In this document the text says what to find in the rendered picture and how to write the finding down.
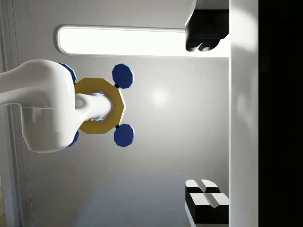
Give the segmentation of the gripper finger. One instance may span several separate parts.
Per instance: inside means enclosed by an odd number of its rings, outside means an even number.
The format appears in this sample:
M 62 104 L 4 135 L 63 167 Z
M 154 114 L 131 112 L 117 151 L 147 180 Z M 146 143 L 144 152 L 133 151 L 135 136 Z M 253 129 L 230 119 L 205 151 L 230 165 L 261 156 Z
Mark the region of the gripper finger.
M 229 227 L 229 198 L 210 180 L 185 182 L 185 210 L 191 227 Z
M 185 49 L 207 52 L 229 34 L 229 0 L 193 0 L 185 22 Z

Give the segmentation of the drone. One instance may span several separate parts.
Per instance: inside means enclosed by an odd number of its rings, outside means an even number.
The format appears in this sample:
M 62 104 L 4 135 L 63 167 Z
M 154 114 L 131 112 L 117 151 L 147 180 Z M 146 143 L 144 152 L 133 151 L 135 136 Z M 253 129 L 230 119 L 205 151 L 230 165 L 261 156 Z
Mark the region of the drone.
M 84 110 L 85 117 L 79 130 L 86 134 L 105 134 L 115 128 L 114 141 L 120 147 L 132 144 L 135 130 L 129 124 L 121 124 L 126 104 L 120 89 L 129 88 L 134 82 L 134 73 L 125 64 L 118 64 L 112 70 L 114 84 L 104 78 L 84 78 L 76 82 L 73 69 L 61 63 L 74 82 L 76 108 Z

